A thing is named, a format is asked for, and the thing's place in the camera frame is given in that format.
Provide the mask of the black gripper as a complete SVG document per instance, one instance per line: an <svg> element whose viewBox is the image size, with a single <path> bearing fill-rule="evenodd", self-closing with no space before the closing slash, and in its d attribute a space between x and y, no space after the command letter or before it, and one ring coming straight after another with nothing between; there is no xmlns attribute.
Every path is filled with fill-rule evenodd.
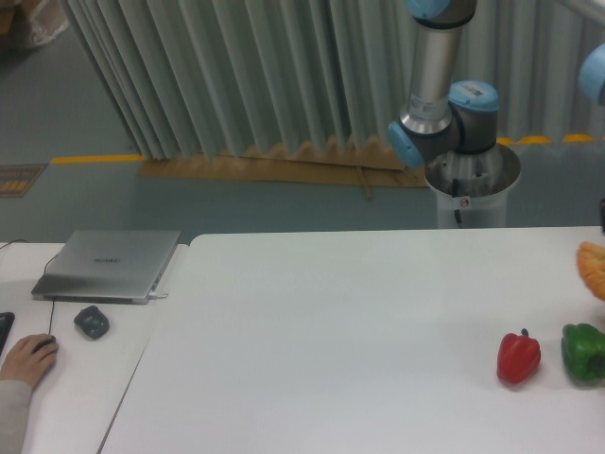
<svg viewBox="0 0 605 454"><path fill-rule="evenodd" d="M605 199L602 199L599 202L599 219L600 219L601 233L603 235L605 235Z"/></svg>

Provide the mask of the grey sleeved forearm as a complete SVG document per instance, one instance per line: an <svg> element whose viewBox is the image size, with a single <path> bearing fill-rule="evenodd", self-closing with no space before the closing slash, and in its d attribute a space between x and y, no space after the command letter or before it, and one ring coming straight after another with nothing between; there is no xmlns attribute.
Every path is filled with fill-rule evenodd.
<svg viewBox="0 0 605 454"><path fill-rule="evenodd" d="M20 380L1 381L1 452L22 452L32 388Z"/></svg>

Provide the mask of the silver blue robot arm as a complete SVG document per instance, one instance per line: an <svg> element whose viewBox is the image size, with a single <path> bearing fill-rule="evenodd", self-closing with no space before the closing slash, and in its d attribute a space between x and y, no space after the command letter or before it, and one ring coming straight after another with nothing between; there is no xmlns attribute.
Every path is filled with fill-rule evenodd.
<svg viewBox="0 0 605 454"><path fill-rule="evenodd" d="M433 192L441 228L501 228L521 162L604 103L600 1L409 1L416 29L396 155Z"/></svg>

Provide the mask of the person's bare hand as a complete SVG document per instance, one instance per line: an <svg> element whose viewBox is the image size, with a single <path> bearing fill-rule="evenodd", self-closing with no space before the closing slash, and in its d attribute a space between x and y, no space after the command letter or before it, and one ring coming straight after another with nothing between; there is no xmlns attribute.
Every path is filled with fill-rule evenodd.
<svg viewBox="0 0 605 454"><path fill-rule="evenodd" d="M8 352L1 366L1 380L20 380L36 389L57 361L59 344L47 345L35 355L32 349L40 342L48 339L49 334L26 336Z"/></svg>

